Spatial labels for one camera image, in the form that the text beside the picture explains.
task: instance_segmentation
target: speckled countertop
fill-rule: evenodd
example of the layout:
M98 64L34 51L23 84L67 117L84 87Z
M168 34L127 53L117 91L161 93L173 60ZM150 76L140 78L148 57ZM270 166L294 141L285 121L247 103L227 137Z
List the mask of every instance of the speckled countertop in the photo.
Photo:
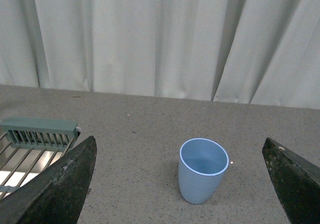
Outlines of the speckled countertop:
M271 137L320 166L320 110L0 85L0 120L34 116L78 122L93 135L95 171L79 224L289 223L262 156ZM229 154L203 204L178 186L179 148L202 137Z

